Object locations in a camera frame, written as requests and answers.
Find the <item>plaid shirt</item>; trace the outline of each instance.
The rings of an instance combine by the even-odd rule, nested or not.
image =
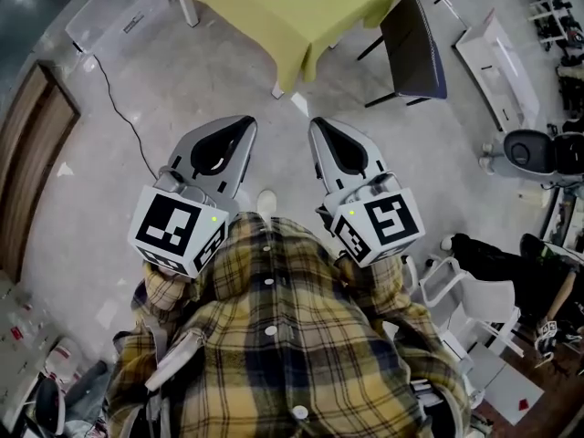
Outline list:
[[[360,269],[292,221],[273,218],[268,229],[258,214],[239,214],[192,283],[144,271],[132,301],[137,328],[116,339],[111,436],[147,401],[156,359],[143,320],[152,315],[170,346],[189,332],[204,338],[162,387],[172,436],[429,436],[416,379],[449,390],[468,424],[462,379],[426,308],[402,290],[399,257]],[[399,327],[394,341],[383,321]]]

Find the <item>red object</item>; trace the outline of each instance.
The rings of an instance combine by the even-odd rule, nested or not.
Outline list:
[[[527,402],[527,399],[522,399],[519,401],[519,410],[524,411],[525,409],[529,409],[529,402]]]
[[[23,338],[22,333],[20,332],[20,329],[18,329],[16,326],[14,326],[13,328],[10,328],[10,332],[12,333],[12,335],[15,337],[16,340],[20,340],[21,338]]]

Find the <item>shirt sleeve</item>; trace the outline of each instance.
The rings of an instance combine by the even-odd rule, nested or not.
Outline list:
[[[107,391],[110,436],[119,436],[123,424],[137,407],[148,400],[146,380],[156,371],[156,344],[149,326],[155,325],[172,341],[184,317],[193,312],[200,298],[198,281],[185,283],[164,277],[149,263],[143,264],[144,279],[131,301],[136,317],[133,331],[114,338],[120,356]]]
[[[402,289],[400,258],[386,258],[359,268],[345,255],[337,260],[336,266],[343,285],[381,336],[385,337],[383,321],[399,327],[393,342],[410,367],[412,380],[426,379],[448,389],[460,406],[464,426],[468,427],[470,405],[463,379],[444,349],[428,309],[412,303]]]

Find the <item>concrete floor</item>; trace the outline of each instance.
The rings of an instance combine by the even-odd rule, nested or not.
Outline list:
[[[86,70],[85,56],[70,48],[63,33],[84,1],[73,0],[36,48],[55,61],[82,116],[37,208],[22,284],[90,357],[108,359],[113,334],[133,326],[129,303],[141,279],[141,261],[126,244],[126,234],[141,187],[152,180],[130,128],[111,108],[102,74]],[[552,120],[563,118],[557,62],[541,49],[526,21],[528,0],[422,3],[449,97],[410,108],[400,99],[362,107],[391,91],[384,50],[355,62],[379,30],[355,27],[323,55],[317,81],[297,83],[308,115],[290,94],[281,100],[270,96],[276,67],[269,55],[202,5],[196,28],[185,24],[175,5],[132,44],[99,56],[117,105],[136,124],[155,168],[166,163],[187,131],[223,116],[253,115],[259,134],[242,196],[250,203],[271,188],[280,215],[334,246],[314,213],[325,191],[314,176],[307,140],[309,119],[329,116],[371,136],[401,183],[412,188],[427,231],[413,249],[420,263],[444,234],[456,231],[516,252],[523,233],[538,231],[543,212],[518,200],[515,181],[487,176],[478,167],[481,144],[493,138],[495,123],[451,44],[494,6]],[[59,176],[63,163],[70,173]]]

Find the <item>yellow tablecloth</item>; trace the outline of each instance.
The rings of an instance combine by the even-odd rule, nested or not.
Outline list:
[[[359,20],[375,27],[393,0],[199,0],[253,38],[275,60],[283,91],[294,88],[298,72],[304,80],[317,75],[325,49]]]

